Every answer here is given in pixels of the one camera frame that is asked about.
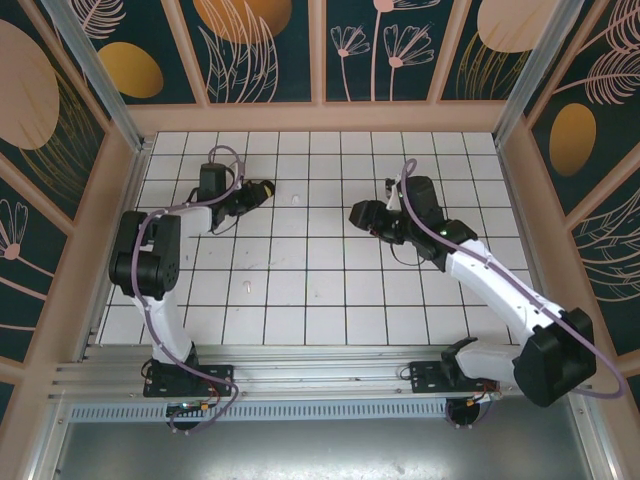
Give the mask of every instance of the white grid floor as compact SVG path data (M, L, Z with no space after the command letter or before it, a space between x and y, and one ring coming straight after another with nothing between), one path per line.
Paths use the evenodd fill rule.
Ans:
M468 335L511 342L466 287L429 262L396 262L387 244L348 221L351 205L384 201L384 179L417 158L415 174L434 180L449 218L466 222L531 284L490 134L162 132L138 208L184 202L216 144L246 158L248 179L275 180L276 195L224 234L189 239L182 252L176 294L196 344L445 345ZM413 247L395 250L418 263ZM119 290L109 296L97 341L150 343Z

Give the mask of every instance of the purple cable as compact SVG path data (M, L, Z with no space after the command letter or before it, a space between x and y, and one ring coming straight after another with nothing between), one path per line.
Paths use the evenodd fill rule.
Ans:
M519 285L518 282L514 281L503 268L501 268L499 265L495 263L492 263L490 257L485 258L482 255L474 252L473 250L469 250L468 248L465 248L461 245L456 245L455 243L449 241L448 239L438 235L436 232L428 228L425 224L423 224L420 221L420 218L418 218L418 215L416 215L416 212L413 210L413 207L409 202L408 195L404 194L404 192L407 191L407 178L415 171L417 165L418 165L418 162L415 158L411 158L407 160L407 162L404 164L404 167L402 167L402 176L400 179L400 183L401 183L402 192L403 192L402 201L405 207L407 207L409 216L415 222L415 224L418 225L418 227L420 227L420 230L422 230L424 233L429 235L431 238L433 238L437 242L442 243L448 248L457 250L459 252L464 253L465 255L470 256L471 258L483 263L485 266L489 267L491 270L493 270L498 275L500 275L513 288L515 288L519 293L521 293L534 307L536 307L540 312L544 313L553 322L560 325L560 327L562 327L563 330L565 330L569 335L571 335L574 339L580 342L587 350L593 353L596 357L602 360L602 362L604 362L607 368L611 370L611 372L615 375L616 379L618 380L618 390L613 393L592 392L590 390L583 390L578 388L573 390L574 393L579 393L581 395L585 395L588 397L595 397L595 398L601 398L606 400L613 400L613 399L622 397L627 390L627 385L624 380L624 377L622 376L620 371L616 368L616 366L613 364L613 362L609 360L594 345L592 345L591 342L589 342L582 335L578 334L575 330L573 330L573 328L571 328L564 320L562 320L562 318L555 315L550 310L547 310L546 306L542 302L540 302L537 298L531 295L526 289L522 288L522 286Z
M142 306L144 308L145 324L147 325L147 328L149 329L149 334L151 335L151 338L153 339L153 342L156 345L158 345L158 347L160 347L160 350L162 351L162 353L164 353L173 363L175 363L177 366L179 366L180 368L182 368L186 372L189 372L189 373L191 373L193 375L196 375L196 376L198 376L200 378L203 378L203 379L205 379L205 380L207 380L209 382L216 383L216 384L219 384L219 385L225 385L225 386L227 386L227 387L229 387L229 388L231 388L233 390L233 395L231 396L231 399L226 403L226 405L224 407L222 407L220 409L220 411L218 411L218 413L216 413L212 418L210 418L206 422L205 421L200 422L198 425L193 427L191 430L185 430L184 431L185 435L189 435L191 433L197 433L197 432L199 432L201 430L204 430L205 428L213 425L213 423L215 423L215 421L218 420L218 418L220 418L222 415L224 415L226 413L226 411L229 409L229 407L231 407L233 402L236 401L236 399L238 398L238 393L240 392L240 390L239 390L238 386L233 382L229 382L229 381L227 381L227 380L225 380L223 378L218 378L218 377L213 377L211 375L207 375L206 373L202 373L202 372L196 370L195 368L191 368L189 365L186 365L185 363L181 362L160 341L160 337L158 337L158 334L156 333L155 329L153 328L153 324L151 323L151 315L149 313L149 311L150 311L149 304L147 303L147 301L144 299L144 297L140 293L140 287L138 285L138 258L140 256L140 247L142 246L142 238L144 237L144 232L146 232L147 227L149 226L149 224L155 218L161 217L162 215L166 215L166 214L169 214L169 213L175 213L175 212L179 212L179 211L182 211L182 210L186 210L186 209L191 208L191 207L208 207L208 206L213 205L215 203L221 202L222 200L227 198L229 195L231 195L233 193L233 191L238 187L238 185L242 184L242 180L244 179L244 172L245 172L244 162L240 159L240 156L231 147L228 147L226 145L216 145L215 147L213 147L211 149L211 151L209 152L209 157L208 157L209 163L213 163L213 157L214 157L215 153L220 149L228 150L236 158L236 160L231 164L231 166L233 166L233 165L237 165L238 166L238 172L237 172L236 178L234 179L233 185L231 185L231 187L229 187L229 189L226 192L224 192L219 197L214 198L213 200L208 200L206 202L194 202L194 203L185 202L185 203L183 203L181 205L176 205L176 206L173 206L173 207L168 207L168 208L165 208L165 209L156 210L154 212L151 212L147 216L147 218L144 219L142 224L140 225L140 229L138 231L138 236L136 237L136 242L135 242L135 245L133 247L133 256L132 256L132 260L131 260L131 263L132 263L132 266L131 266L131 284L133 286L133 292L134 292L136 298L138 299L138 301L140 301L140 303L142 304ZM172 429L173 433L176 433L177 429L176 429L176 427L174 426L174 423L173 423L174 418L175 418L175 415L172 415L171 418L169 419L169 424L171 425L171 429Z

